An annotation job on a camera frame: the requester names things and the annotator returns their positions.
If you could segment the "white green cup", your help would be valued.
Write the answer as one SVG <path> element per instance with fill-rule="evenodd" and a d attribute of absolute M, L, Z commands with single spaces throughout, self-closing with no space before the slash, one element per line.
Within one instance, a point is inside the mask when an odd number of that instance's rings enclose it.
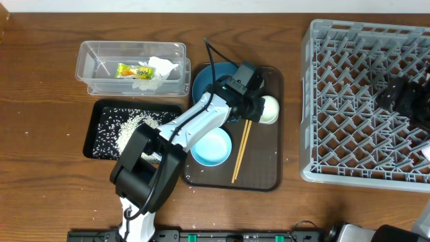
<path fill-rule="evenodd" d="M 260 124 L 273 124 L 277 121 L 279 117 L 280 105 L 278 101 L 270 96 L 264 95 L 261 97 L 264 100 L 263 113 L 259 119 Z"/>

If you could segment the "light blue bowl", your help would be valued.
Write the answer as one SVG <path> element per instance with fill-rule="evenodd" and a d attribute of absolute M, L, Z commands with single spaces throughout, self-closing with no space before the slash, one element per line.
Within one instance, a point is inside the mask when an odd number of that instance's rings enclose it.
<path fill-rule="evenodd" d="M 191 148 L 191 155 L 200 165 L 215 167 L 225 162 L 231 151 L 229 134 L 222 128 L 215 128 Z"/>

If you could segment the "white tissue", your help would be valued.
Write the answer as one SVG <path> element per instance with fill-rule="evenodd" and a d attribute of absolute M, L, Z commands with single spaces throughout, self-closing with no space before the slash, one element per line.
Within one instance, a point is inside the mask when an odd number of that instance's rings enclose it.
<path fill-rule="evenodd" d="M 152 67 L 155 71 L 152 79 L 148 81 L 135 81 L 132 85 L 133 88 L 139 88 L 142 91 L 156 90 L 162 85 L 162 81 L 166 81 L 171 71 L 179 66 L 173 64 L 167 59 L 152 56 L 148 62 L 139 61 L 138 64 L 144 67 Z"/>

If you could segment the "green yellow snack wrapper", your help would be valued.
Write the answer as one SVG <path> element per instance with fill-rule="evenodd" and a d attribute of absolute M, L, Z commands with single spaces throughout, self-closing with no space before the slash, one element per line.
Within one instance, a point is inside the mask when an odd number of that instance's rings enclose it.
<path fill-rule="evenodd" d="M 117 79 L 152 79 L 155 74 L 154 67 L 142 65 L 126 65 L 119 63 L 115 78 Z"/>

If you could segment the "white pink cup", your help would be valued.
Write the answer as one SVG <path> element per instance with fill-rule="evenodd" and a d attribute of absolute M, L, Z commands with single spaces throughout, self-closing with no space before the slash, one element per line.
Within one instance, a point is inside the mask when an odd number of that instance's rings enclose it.
<path fill-rule="evenodd" d="M 430 161 L 430 146 L 427 146 L 421 150 L 423 156 L 426 158 L 426 160 Z"/>

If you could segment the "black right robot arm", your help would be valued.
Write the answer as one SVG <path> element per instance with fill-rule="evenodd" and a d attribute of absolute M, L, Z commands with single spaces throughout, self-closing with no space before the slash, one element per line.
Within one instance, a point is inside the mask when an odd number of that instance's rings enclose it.
<path fill-rule="evenodd" d="M 377 104 L 384 109 L 392 108 L 406 116 L 420 128 L 429 128 L 429 80 L 420 85 L 401 77 L 391 80 L 387 88 L 377 96 Z M 327 241 L 336 242 L 429 242 L 429 205 L 426 205 L 411 231 L 382 225 L 376 230 L 364 229 L 351 224 L 333 227 Z"/>

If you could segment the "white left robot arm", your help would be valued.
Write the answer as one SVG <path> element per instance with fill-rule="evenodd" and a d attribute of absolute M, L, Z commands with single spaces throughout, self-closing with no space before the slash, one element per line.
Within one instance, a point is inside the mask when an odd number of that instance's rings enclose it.
<path fill-rule="evenodd" d="M 155 213 L 171 195 L 188 151 L 231 118 L 258 122 L 266 83 L 261 69 L 243 63 L 233 75 L 214 79 L 200 100 L 176 119 L 157 128 L 136 128 L 110 174 L 123 208 L 119 241 L 151 239 Z"/>

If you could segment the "grey dishwasher rack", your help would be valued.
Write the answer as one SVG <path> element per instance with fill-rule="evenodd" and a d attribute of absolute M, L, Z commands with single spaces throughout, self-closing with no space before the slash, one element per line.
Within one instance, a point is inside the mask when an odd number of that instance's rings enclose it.
<path fill-rule="evenodd" d="M 302 179 L 427 193 L 429 132 L 376 98 L 397 77 L 426 84 L 429 29 L 315 19 L 301 48 Z"/>

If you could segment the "black waste tray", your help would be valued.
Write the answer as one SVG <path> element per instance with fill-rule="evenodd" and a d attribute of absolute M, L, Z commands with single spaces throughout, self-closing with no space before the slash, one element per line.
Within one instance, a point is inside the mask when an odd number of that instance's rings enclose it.
<path fill-rule="evenodd" d="M 83 146 L 83 154 L 85 157 L 95 159 L 91 157 L 90 148 L 93 147 L 95 141 L 96 126 L 101 118 L 101 113 L 104 108 L 131 108 L 139 110 L 150 110 L 150 111 L 166 111 L 166 112 L 177 112 L 181 114 L 181 108 L 173 104 L 154 104 L 150 102 L 132 101 L 123 99 L 100 99 L 95 102 L 87 135 Z"/>

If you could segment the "dark blue plate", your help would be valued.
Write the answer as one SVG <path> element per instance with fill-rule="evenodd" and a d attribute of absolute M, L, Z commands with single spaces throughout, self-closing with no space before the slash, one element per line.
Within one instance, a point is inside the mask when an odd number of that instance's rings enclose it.
<path fill-rule="evenodd" d="M 215 63 L 215 80 L 222 85 L 227 82 L 229 77 L 232 77 L 237 68 L 228 62 Z M 198 102 L 204 94 L 207 86 L 212 84 L 212 68 L 211 65 L 200 65 L 198 67 L 198 74 L 193 80 L 191 89 L 191 97 L 193 104 Z"/>

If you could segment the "brown serving tray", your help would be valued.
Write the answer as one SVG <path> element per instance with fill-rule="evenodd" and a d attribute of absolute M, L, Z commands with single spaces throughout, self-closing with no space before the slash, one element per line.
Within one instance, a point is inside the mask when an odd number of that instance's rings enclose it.
<path fill-rule="evenodd" d="M 193 71 L 192 82 L 198 74 L 198 65 Z M 261 67 L 267 78 L 263 95 L 274 97 L 280 109 L 283 108 L 284 78 L 278 69 Z M 276 189 L 282 180 L 282 148 L 283 148 L 283 120 L 282 111 L 273 124 L 259 124 L 253 122 L 248 136 L 245 152 L 239 168 L 239 174 L 232 183 L 234 167 L 243 135 L 245 121 L 227 122 L 223 126 L 232 140 L 232 152 L 228 159 L 215 167 L 200 165 L 189 153 L 181 178 L 190 186 L 207 188 L 223 188 L 234 190 L 252 190 L 270 192 Z"/>

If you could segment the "spilled rice pile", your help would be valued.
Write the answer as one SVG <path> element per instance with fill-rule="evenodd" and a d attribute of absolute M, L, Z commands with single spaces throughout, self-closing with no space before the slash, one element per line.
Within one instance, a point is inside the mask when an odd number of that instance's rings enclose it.
<path fill-rule="evenodd" d="M 90 148 L 91 157 L 117 160 L 138 126 L 148 124 L 157 128 L 178 115 L 177 112 L 104 108 L 96 126 L 93 147 Z"/>

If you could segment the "clear plastic bin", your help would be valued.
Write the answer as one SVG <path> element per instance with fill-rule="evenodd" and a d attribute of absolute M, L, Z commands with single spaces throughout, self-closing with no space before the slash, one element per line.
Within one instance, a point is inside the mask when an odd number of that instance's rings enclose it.
<path fill-rule="evenodd" d="M 179 64 L 158 89 L 132 87 L 135 81 L 150 79 L 115 78 L 119 63 L 139 65 L 152 56 Z M 85 41 L 79 49 L 75 77 L 87 84 L 90 95 L 185 97 L 189 94 L 191 63 L 185 44 L 179 42 Z"/>

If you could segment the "black rail with green clips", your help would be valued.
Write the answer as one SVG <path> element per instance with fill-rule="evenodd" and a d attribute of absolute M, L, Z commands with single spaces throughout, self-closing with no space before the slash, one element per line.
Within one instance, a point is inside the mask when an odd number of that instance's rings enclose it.
<path fill-rule="evenodd" d="M 155 231 L 148 242 L 319 242 L 322 235 L 318 231 L 293 231 L 276 233 L 257 232 L 179 232 L 176 230 Z M 116 242 L 124 241 L 115 231 L 77 232 L 70 231 L 67 242 Z"/>

